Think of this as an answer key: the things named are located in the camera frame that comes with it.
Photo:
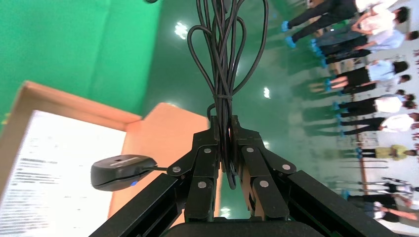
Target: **white wall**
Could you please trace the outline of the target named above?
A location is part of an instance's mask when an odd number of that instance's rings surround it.
[[[410,31],[418,30],[419,29],[419,0],[400,0],[396,3],[393,9],[399,8],[401,6],[407,6],[411,9],[411,20],[409,24]],[[376,59],[396,59],[397,61],[407,61],[410,64],[410,68],[403,74],[409,74],[412,76],[412,80],[410,82],[404,83],[399,85],[392,93],[394,93],[397,89],[403,89],[407,93],[413,93],[419,98],[419,65],[416,64],[416,61],[419,60],[419,56],[414,56],[414,51],[419,50],[419,39],[414,41],[406,41],[403,45],[394,50],[387,50],[377,52],[369,56],[369,61],[373,61]],[[355,100],[362,100],[370,97],[380,96],[383,94],[387,94],[384,89],[379,88],[376,90],[368,91],[362,94],[357,94]],[[403,108],[397,114],[406,114],[406,113],[413,113],[419,112],[418,110],[407,110]],[[388,117],[389,114],[385,113],[376,113],[375,117]],[[379,146],[381,147],[388,147],[394,144],[404,145],[410,149],[415,149],[415,143],[419,143],[418,141],[412,140],[412,134],[418,133],[419,129],[411,130],[408,132],[403,133],[385,133],[385,132],[378,132],[377,138]],[[374,169],[374,170],[367,170],[367,180],[368,181],[379,181],[381,177],[392,177],[401,180],[407,180],[412,184],[419,186],[419,163],[416,158],[410,157],[406,160],[402,161],[392,161],[389,160],[387,164],[389,167],[388,169]],[[415,198],[419,199],[419,194],[415,194]],[[397,231],[397,232],[407,232],[410,234],[416,234],[419,236],[419,229],[409,227],[406,225],[401,224],[394,224],[384,222],[383,224],[388,226],[390,229]]]

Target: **black mouse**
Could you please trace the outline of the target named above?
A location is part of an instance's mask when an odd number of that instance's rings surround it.
[[[155,167],[156,161],[140,155],[120,155],[95,162],[90,171],[91,184],[102,191],[118,191],[135,185]]]

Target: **hair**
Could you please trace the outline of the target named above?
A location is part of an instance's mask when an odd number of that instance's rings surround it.
[[[414,94],[408,94],[408,95],[406,95],[407,96],[407,100],[409,100],[409,101],[413,101],[413,100],[415,100],[416,99],[416,96],[414,95]]]
[[[396,13],[396,20],[399,23],[404,23],[409,18],[409,9],[405,6],[398,9],[398,12]]]
[[[419,114],[418,113],[411,113],[410,115],[414,115],[415,116],[415,118],[414,118],[415,122],[419,122]]]
[[[405,94],[406,94],[406,91],[405,91],[405,90],[400,89],[400,90],[397,90],[397,91],[396,91],[396,94],[399,94],[399,95],[405,95]]]
[[[401,73],[405,70],[407,70],[409,68],[409,64],[406,63],[405,61],[402,62],[393,62],[393,66],[394,66],[394,73]]]
[[[416,40],[419,38],[419,31],[412,31],[409,33],[409,40]]]
[[[408,109],[414,109],[416,107],[416,103],[411,100],[408,100],[405,102],[404,106]]]
[[[418,151],[416,151],[416,150],[410,150],[409,152],[412,152],[415,156],[418,155]]]
[[[410,75],[402,75],[401,78],[405,81],[410,81],[410,79],[412,79]]]

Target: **black cable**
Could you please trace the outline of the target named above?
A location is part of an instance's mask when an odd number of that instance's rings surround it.
[[[202,12],[202,1],[204,2],[204,12]],[[243,19],[237,16],[240,6],[244,1],[245,0],[211,0],[212,9],[214,11],[214,17],[211,22],[208,0],[196,0],[200,25],[192,27],[188,32],[187,38],[192,58],[197,64],[198,69],[201,71],[209,89],[211,90],[211,93],[213,94],[214,103],[208,107],[207,116],[208,119],[210,119],[211,110],[215,109],[220,134],[220,146],[218,152],[221,157],[223,172],[226,172],[227,174],[228,183],[231,189],[236,188],[236,168],[231,159],[233,154],[230,148],[229,134],[231,128],[231,118],[233,115],[232,96],[243,88],[255,71],[265,49],[266,35],[268,31],[268,2],[267,0],[261,0],[264,5],[264,18],[262,42],[260,44],[259,52],[257,53],[256,59],[249,72],[239,85],[234,88],[237,68],[245,46],[247,34]],[[226,18],[228,10],[226,9],[226,5],[229,5],[229,3],[231,3],[230,15]],[[237,22],[239,22],[242,28],[243,38],[236,53]],[[204,33],[211,60],[212,80],[202,66],[192,45],[192,35],[196,30],[200,30]],[[228,53],[227,42],[229,37],[231,37],[231,48]]]

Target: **light blue shirt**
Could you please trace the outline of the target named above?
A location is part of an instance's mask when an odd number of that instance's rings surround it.
[[[377,64],[369,66],[368,75],[370,76],[370,81],[390,80],[395,75],[393,63],[379,60]]]
[[[399,94],[386,94],[386,95],[380,96],[380,98],[383,98],[383,97],[397,97],[397,98],[399,98],[400,102],[402,102],[402,103],[406,101],[405,96],[404,95],[399,95]]]
[[[396,95],[397,97],[399,97],[399,100],[403,103],[403,102],[405,102],[406,101],[406,98],[405,98],[405,96],[404,95]]]
[[[393,34],[385,39],[382,43],[378,43],[371,47],[366,48],[367,50],[375,53],[381,50],[387,50],[392,48],[398,48],[402,45],[403,41],[405,41],[406,36],[402,34],[398,30],[393,30]]]

